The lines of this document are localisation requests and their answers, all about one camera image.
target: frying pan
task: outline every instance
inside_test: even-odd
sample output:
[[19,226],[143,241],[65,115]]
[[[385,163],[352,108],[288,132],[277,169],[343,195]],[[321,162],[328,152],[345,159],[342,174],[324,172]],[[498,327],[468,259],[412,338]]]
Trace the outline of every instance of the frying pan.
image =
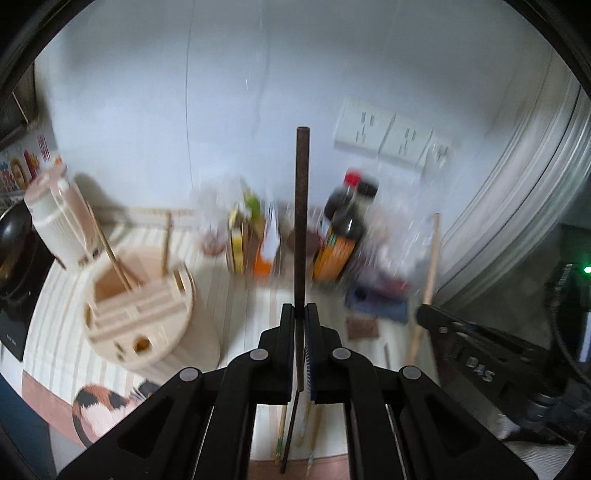
[[0,288],[12,277],[32,227],[31,214],[22,200],[0,216]]

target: white wall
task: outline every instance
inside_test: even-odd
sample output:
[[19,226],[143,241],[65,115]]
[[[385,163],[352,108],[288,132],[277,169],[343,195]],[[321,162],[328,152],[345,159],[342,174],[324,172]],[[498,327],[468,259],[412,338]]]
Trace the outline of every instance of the white wall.
[[224,172],[288,200],[308,125],[322,205],[347,167],[375,162],[333,146],[352,95],[454,139],[447,229],[534,101],[548,52],[502,0],[97,0],[36,75],[70,171],[103,190],[91,201],[188,206],[191,174]]

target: round metal pivot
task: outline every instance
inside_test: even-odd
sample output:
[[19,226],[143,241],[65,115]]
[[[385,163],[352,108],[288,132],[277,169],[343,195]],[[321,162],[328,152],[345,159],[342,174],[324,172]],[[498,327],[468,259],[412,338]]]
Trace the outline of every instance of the round metal pivot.
[[267,352],[264,348],[255,348],[251,352],[251,358],[253,360],[261,361],[266,359],[269,356],[269,352]]
[[333,356],[337,360],[347,360],[351,356],[351,352],[346,348],[339,347],[333,350]]
[[183,368],[178,374],[183,382],[192,382],[199,376],[199,370],[193,367]]
[[404,367],[402,374],[409,380],[418,380],[421,378],[421,371],[417,367]]

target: pink and white kettle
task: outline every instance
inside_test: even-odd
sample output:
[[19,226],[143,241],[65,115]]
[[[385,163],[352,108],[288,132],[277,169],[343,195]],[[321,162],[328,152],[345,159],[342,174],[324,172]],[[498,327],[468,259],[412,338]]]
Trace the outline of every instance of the pink and white kettle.
[[98,253],[92,217],[66,166],[55,165],[34,179],[25,193],[33,225],[50,252],[68,272],[78,271]]

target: beige utensil holder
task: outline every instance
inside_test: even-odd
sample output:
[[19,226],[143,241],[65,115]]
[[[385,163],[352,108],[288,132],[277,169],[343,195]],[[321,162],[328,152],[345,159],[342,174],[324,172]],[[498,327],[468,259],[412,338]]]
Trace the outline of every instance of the beige utensil holder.
[[127,292],[106,255],[99,259],[82,309],[97,355],[159,384],[184,367],[215,369],[220,342],[213,315],[184,263],[171,257],[170,273],[162,277],[160,249],[116,255],[134,287]]

